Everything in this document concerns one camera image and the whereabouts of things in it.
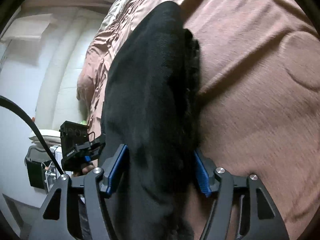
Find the black pants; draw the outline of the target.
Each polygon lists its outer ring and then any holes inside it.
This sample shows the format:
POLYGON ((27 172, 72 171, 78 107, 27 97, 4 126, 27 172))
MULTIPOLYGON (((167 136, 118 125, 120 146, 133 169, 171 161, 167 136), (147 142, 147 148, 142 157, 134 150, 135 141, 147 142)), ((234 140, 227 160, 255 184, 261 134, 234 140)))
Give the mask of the black pants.
POLYGON ((136 26, 108 71, 99 160, 120 144, 130 160, 106 202, 119 239, 193 239, 183 208, 195 170, 198 87, 199 44, 180 7, 163 2, 136 26))

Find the black bin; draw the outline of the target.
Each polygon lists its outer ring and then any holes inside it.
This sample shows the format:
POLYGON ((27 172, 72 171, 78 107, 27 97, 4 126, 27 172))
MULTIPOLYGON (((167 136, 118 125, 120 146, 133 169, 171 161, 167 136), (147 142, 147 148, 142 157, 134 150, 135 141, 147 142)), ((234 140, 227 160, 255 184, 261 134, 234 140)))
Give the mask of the black bin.
POLYGON ((47 152, 36 145, 31 145, 25 156, 24 163, 27 167, 31 187, 46 190, 45 167, 51 163, 47 152))

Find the white padded headboard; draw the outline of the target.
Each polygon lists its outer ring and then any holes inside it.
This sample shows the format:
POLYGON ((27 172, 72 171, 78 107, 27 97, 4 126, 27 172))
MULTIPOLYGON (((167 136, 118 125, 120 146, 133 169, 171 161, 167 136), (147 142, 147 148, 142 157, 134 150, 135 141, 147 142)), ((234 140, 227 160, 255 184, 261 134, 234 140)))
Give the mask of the white padded headboard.
POLYGON ((76 97, 77 81, 102 21, 102 14, 78 9, 67 25, 40 88, 35 111, 39 129, 58 131, 65 121, 81 123, 87 119, 86 105, 76 97))

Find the brown bed blanket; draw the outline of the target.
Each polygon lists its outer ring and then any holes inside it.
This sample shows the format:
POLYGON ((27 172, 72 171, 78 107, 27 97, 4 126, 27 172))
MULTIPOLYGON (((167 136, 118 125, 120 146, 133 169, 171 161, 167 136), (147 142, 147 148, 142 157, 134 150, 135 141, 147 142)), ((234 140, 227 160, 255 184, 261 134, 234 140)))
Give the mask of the brown bed blanket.
POLYGON ((111 63, 140 21, 173 1, 201 46, 201 148, 257 172, 291 239, 319 224, 319 0, 116 0, 89 45, 77 97, 100 125, 111 63))

